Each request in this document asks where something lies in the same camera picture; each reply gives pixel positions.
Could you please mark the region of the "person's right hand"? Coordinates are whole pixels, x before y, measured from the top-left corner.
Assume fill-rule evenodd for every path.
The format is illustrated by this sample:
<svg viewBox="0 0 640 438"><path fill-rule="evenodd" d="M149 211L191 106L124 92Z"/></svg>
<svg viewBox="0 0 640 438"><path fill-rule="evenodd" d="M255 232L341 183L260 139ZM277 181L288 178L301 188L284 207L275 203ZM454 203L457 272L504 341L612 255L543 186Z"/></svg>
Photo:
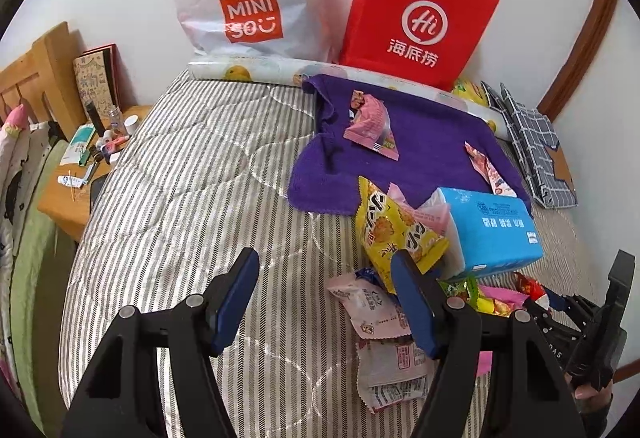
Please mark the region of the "person's right hand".
<svg viewBox="0 0 640 438"><path fill-rule="evenodd" d="M601 389L596 389L591 384L573 387L572 379L573 377L565 374L568 388L580 413L593 413L610 406L613 399L613 382L609 382Z"/></svg>

